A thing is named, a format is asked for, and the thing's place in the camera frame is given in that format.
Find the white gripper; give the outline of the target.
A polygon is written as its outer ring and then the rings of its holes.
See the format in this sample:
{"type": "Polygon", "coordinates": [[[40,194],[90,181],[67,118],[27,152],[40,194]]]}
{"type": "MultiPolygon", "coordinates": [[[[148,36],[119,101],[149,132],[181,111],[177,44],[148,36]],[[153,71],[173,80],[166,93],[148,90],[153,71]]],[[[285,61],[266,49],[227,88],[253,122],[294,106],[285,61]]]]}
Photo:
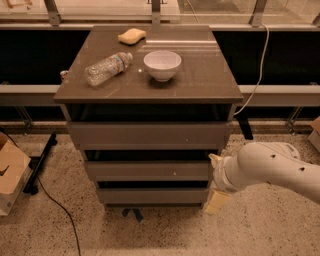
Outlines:
{"type": "Polygon", "coordinates": [[[229,195],[227,193],[242,191],[244,187],[234,185],[227,176],[227,163],[231,160],[231,157],[221,157],[210,153],[209,158],[213,167],[212,187],[216,190],[212,189],[209,192],[203,211],[206,214],[214,214],[228,201],[229,195]]]}

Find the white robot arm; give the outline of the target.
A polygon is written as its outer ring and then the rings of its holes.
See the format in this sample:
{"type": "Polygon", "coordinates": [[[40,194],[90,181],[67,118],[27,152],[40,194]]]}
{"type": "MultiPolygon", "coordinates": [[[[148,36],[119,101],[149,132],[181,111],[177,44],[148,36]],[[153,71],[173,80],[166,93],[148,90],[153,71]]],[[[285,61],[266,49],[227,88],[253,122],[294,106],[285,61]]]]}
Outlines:
{"type": "Polygon", "coordinates": [[[214,214],[229,195],[248,186],[268,183],[292,190],[320,203],[320,166],[300,160],[289,143],[251,142],[235,156],[209,155],[213,181],[204,212],[214,214]]]}

